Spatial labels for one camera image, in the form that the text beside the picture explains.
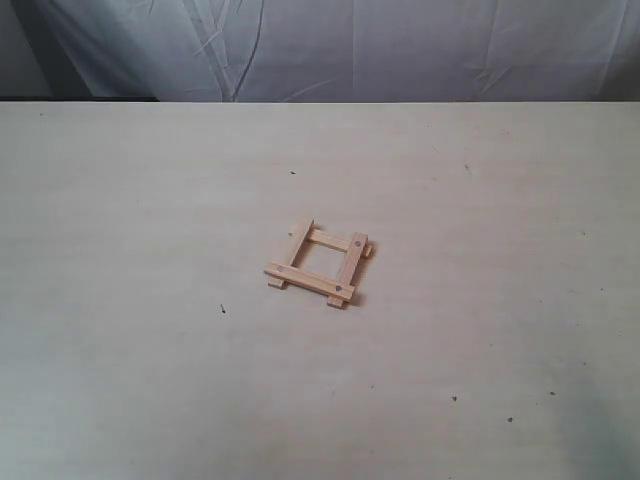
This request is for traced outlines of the white backdrop cloth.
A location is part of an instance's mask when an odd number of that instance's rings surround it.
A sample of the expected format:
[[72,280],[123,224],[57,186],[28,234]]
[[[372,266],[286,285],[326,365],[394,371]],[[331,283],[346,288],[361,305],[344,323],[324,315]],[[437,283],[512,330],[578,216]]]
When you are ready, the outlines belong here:
[[635,100],[635,1],[5,1],[6,98]]

